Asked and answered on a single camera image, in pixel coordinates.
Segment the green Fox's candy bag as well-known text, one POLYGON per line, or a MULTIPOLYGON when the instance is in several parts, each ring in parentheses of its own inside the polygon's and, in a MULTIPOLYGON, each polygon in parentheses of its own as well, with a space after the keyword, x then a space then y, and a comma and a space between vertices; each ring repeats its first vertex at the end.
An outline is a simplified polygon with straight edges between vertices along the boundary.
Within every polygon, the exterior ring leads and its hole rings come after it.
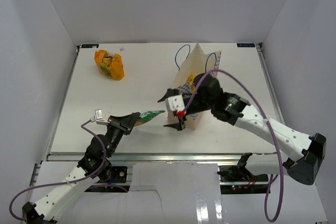
POLYGON ((154 119, 156 116, 164 113, 165 110, 156 110, 156 111, 144 111, 140 113, 139 118, 137 119, 134 126, 140 126, 145 123, 148 123, 152 119, 154 119))

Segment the checkered paper bag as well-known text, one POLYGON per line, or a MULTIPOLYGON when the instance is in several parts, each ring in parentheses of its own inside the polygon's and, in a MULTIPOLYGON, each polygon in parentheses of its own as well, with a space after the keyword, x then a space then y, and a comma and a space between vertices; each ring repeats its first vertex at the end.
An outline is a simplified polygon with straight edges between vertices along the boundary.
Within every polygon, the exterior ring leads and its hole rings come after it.
POLYGON ((221 56, 220 50, 205 54, 199 44, 196 44, 194 48, 191 48, 189 44, 183 45, 174 57, 178 72, 171 88, 178 89, 180 94, 192 94, 187 83, 189 75, 194 77, 196 86, 196 76, 212 69, 218 69, 221 56))

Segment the orange chips bag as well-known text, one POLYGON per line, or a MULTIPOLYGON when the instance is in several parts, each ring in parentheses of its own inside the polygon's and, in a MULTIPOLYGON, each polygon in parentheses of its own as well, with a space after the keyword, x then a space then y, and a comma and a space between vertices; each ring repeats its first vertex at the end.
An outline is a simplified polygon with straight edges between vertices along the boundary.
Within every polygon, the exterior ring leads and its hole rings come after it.
POLYGON ((102 75, 117 81, 123 79, 124 68, 121 55, 107 50, 98 50, 94 54, 94 60, 102 75))

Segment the yellow M&M's packet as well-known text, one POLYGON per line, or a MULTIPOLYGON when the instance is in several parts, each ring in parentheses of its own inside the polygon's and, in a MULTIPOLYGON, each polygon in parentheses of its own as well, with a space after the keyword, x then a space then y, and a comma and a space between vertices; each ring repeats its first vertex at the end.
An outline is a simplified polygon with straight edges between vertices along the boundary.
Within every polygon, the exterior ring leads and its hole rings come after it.
POLYGON ((192 75, 189 75, 187 83, 190 87, 191 92, 194 92, 195 89, 195 83, 194 83, 194 77, 192 75))

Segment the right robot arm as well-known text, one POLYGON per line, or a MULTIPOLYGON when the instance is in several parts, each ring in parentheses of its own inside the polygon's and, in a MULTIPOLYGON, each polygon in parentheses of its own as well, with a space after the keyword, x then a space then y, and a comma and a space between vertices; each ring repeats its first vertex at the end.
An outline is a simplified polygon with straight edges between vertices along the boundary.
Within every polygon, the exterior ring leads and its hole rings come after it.
POLYGON ((301 184, 314 183, 326 154, 323 135, 304 134, 272 118, 264 118, 255 105, 234 93, 223 91, 219 81, 211 75, 199 74, 195 81, 200 85, 195 96, 168 89, 160 99, 177 117, 177 122, 170 127, 181 131, 185 129, 188 115, 210 111, 218 120, 251 132, 280 150, 280 154, 243 154, 236 165, 218 171, 223 179, 247 182, 258 175, 276 175, 286 170, 301 184))

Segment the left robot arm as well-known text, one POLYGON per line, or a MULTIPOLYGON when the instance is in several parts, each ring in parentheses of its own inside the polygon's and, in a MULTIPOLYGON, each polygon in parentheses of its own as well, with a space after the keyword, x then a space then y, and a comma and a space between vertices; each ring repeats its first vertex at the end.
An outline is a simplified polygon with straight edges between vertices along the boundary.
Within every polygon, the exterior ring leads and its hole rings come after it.
POLYGON ((83 158, 61 182, 34 186, 35 189, 52 187, 43 198, 22 206, 25 223, 57 223, 66 209, 89 187, 111 178, 112 164, 108 158, 115 153, 125 135, 129 135, 141 113, 110 116, 104 120, 95 112, 94 117, 81 125, 92 135, 83 158))

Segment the left table corner label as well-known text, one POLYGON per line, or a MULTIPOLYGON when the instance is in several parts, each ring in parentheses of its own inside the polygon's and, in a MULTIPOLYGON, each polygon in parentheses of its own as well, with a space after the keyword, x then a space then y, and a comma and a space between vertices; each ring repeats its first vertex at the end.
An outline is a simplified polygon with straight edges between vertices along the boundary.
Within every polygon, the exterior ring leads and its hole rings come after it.
POLYGON ((82 44, 81 48, 98 48, 99 44, 82 44))

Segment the black table corner label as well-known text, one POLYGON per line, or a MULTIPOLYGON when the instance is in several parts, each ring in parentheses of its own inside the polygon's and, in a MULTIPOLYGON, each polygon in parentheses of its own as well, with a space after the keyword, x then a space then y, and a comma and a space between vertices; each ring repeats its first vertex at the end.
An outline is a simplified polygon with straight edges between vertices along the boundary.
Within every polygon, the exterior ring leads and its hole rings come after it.
POLYGON ((237 43, 238 48, 255 48, 253 43, 237 43))

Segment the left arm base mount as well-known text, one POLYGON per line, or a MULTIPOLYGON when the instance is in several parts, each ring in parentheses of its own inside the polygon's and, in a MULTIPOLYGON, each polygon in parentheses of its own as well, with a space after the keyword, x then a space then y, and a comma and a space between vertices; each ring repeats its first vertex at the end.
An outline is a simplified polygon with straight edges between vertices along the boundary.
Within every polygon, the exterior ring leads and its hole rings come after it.
POLYGON ((127 193, 128 168, 126 166, 113 166, 108 177, 97 185, 90 186, 87 193, 127 193))

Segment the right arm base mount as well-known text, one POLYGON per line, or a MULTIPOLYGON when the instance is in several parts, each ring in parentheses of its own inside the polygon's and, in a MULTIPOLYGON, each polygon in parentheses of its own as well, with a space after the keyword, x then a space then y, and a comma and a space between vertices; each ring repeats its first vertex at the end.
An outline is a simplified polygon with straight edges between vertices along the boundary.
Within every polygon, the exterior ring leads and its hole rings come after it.
POLYGON ((217 172, 222 195, 265 194, 269 178, 266 174, 252 175, 237 166, 219 166, 217 172))

